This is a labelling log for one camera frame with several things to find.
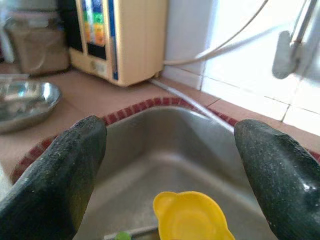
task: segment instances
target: metal bowl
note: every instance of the metal bowl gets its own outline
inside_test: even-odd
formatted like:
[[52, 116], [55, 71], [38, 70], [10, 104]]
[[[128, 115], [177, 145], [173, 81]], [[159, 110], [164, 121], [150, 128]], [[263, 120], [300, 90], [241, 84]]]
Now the metal bowl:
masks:
[[0, 82], [0, 133], [36, 125], [45, 120], [61, 98], [49, 82]]

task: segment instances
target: yellow plastic cup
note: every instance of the yellow plastic cup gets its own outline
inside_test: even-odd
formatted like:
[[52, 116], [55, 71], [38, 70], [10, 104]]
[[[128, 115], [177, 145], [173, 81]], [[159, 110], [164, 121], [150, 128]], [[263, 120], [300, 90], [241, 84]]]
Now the yellow plastic cup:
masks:
[[153, 210], [161, 240], [235, 240], [219, 205], [201, 192], [161, 192]]

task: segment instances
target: sink basin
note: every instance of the sink basin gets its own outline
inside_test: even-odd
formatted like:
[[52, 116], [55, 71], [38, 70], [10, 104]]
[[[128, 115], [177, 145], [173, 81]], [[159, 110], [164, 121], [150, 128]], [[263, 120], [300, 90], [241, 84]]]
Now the sink basin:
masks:
[[120, 231], [159, 240], [153, 199], [163, 191], [210, 196], [237, 240], [277, 239], [230, 127], [185, 108], [158, 106], [108, 126], [106, 155], [74, 240], [111, 240]]

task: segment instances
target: beige countertop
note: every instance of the beige countertop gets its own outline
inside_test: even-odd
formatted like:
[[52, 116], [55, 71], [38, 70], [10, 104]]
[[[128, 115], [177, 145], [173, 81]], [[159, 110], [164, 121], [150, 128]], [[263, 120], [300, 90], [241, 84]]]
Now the beige countertop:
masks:
[[[17, 69], [12, 65], [0, 64], [0, 74], [17, 72]], [[33, 80], [56, 84], [60, 87], [63, 97], [52, 115], [44, 122], [18, 132], [0, 135], [0, 163], [7, 175], [11, 173], [17, 162], [34, 145], [47, 137], [62, 132], [86, 116], [96, 115], [101, 117], [150, 98], [172, 96], [172, 94], [149, 82], [121, 88], [76, 69], [55, 75], [36, 77]], [[237, 120], [245, 118], [262, 120], [274, 128], [290, 134], [304, 147], [320, 152], [319, 136], [248, 111], [183, 84], [163, 78], [160, 80], [210, 109]]]

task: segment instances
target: tile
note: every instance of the tile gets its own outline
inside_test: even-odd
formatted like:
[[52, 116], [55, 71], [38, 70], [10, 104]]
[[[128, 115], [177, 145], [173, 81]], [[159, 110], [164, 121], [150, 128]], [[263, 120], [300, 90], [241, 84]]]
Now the tile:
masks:
[[297, 88], [292, 105], [320, 114], [320, 80], [305, 78]]
[[289, 104], [299, 83], [299, 76], [277, 79], [272, 66], [278, 32], [235, 47], [206, 62], [205, 76], [260, 96]]
[[[242, 28], [263, 3], [263, 1], [256, 0], [219, 0], [217, 2], [211, 39], [214, 45], [219, 45]], [[294, 22], [303, 3], [304, 0], [290, 0], [290, 4], [288, 1], [269, 0], [254, 21], [233, 42], [274, 26]]]
[[319, 31], [317, 32], [318, 36], [312, 38], [313, 41], [317, 40], [316, 47], [310, 49], [311, 47], [310, 46], [304, 51], [304, 54], [306, 56], [303, 59], [301, 59], [302, 63], [299, 65], [299, 68], [301, 70], [300, 69], [297, 70], [297, 72], [299, 73], [299, 70], [303, 71], [307, 68], [306, 71], [302, 72], [301, 75], [305, 77], [307, 82], [314, 83], [317, 88], [320, 87], [319, 86], [320, 85], [320, 44], [319, 44], [320, 24], [318, 25], [319, 25], [317, 26], [319, 28]]
[[210, 104], [213, 104], [214, 102], [219, 100], [218, 97], [212, 96], [210, 94], [196, 90], [196, 89], [189, 87], [185, 84], [182, 84], [182, 83], [179, 83], [176, 81], [172, 81], [170, 79], [161, 78], [159, 81], [172, 87], [172, 88], [179, 90], [183, 94], [186, 94], [187, 96], [193, 98], [198, 103], [200, 103], [204, 106], [209, 106]]
[[290, 106], [283, 122], [320, 136], [320, 114]]
[[[166, 60], [190, 59], [206, 49], [213, 2], [212, 0], [201, 0], [201, 4], [194, 0], [168, 2]], [[203, 62], [179, 66], [197, 75], [201, 74], [203, 67]]]
[[165, 66], [162, 76], [197, 90], [201, 87], [202, 76], [180, 69], [176, 66]]
[[62, 99], [43, 122], [21, 131], [0, 135], [0, 163], [9, 175], [16, 163], [43, 139], [54, 136], [84, 118], [85, 115]]
[[244, 109], [222, 99], [211, 104], [209, 108], [232, 117], [238, 121], [244, 119], [255, 119], [262, 121], [281, 132], [289, 134], [294, 139], [296, 139], [303, 147], [316, 153], [320, 153], [320, 137], [315, 134], [306, 132], [295, 126], [291, 126], [278, 120], [274, 120], [270, 117], [258, 114], [256, 112]]
[[202, 91], [261, 115], [281, 120], [287, 104], [205, 77]]
[[211, 104], [209, 106], [209, 109], [216, 110], [219, 113], [225, 114], [225, 115], [227, 115], [231, 118], [234, 118], [238, 121], [241, 121], [244, 119], [255, 119], [255, 120], [262, 121], [266, 124], [269, 124], [273, 128], [278, 128], [278, 126], [281, 125], [281, 122], [278, 120], [261, 115], [257, 112], [254, 112], [254, 111], [250, 111], [248, 109], [237, 106], [235, 104], [232, 104], [232, 103], [225, 101], [225, 100], [222, 100], [222, 99]]

